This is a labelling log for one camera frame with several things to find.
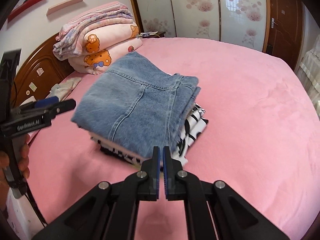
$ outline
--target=pink bedspread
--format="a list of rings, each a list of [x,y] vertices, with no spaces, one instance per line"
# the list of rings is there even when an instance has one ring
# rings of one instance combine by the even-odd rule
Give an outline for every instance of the pink bedspread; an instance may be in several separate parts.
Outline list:
[[[185,38],[145,39],[137,51],[167,73],[194,75],[197,103],[210,123],[185,166],[201,180],[226,181],[256,209],[299,240],[320,210],[320,122],[305,90],[279,58],[231,44]],[[98,78],[83,79],[77,102]],[[103,155],[88,132],[57,116],[30,150],[28,183],[48,222],[98,182],[136,171]],[[187,239],[182,202],[140,204],[135,239]]]

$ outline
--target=blue denim fabric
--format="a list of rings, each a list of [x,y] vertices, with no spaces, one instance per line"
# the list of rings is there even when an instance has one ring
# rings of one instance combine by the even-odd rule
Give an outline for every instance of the blue denim fabric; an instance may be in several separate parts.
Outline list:
[[[92,85],[72,121],[143,157],[180,140],[200,92],[198,78],[168,75],[137,52],[118,59]]]

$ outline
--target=stack of folded clothes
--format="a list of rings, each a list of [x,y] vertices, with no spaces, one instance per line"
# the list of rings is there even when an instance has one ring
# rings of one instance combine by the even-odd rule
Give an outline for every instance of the stack of folded clothes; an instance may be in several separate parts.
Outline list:
[[[68,59],[80,73],[100,74],[111,63],[142,45],[138,26],[127,6],[113,2],[66,23],[53,54]]]
[[[169,146],[182,165],[208,121],[195,103],[196,77],[169,75],[132,52],[118,59],[90,87],[72,121],[123,159],[139,164],[153,147]]]

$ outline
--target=silver bolt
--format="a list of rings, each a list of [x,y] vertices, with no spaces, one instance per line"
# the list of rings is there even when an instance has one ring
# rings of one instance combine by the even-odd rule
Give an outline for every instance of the silver bolt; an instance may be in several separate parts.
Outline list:
[[[217,188],[224,188],[226,186],[226,184],[222,180],[218,180],[215,183],[215,185],[216,185]]]
[[[109,187],[109,183],[106,181],[102,181],[99,183],[99,188],[100,189],[107,189]]]
[[[178,171],[178,176],[181,178],[184,178],[188,175],[188,173],[186,171]]]
[[[137,176],[141,179],[144,178],[146,175],[147,175],[147,173],[145,171],[138,171],[137,172]]]

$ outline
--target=bedside table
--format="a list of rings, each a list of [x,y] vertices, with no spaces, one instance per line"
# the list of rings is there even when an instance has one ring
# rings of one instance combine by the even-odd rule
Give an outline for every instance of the bedside table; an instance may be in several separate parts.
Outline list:
[[[149,39],[149,38],[164,38],[164,35],[165,35],[165,32],[158,32],[157,34],[155,35],[150,35],[149,37],[144,37],[141,39]]]

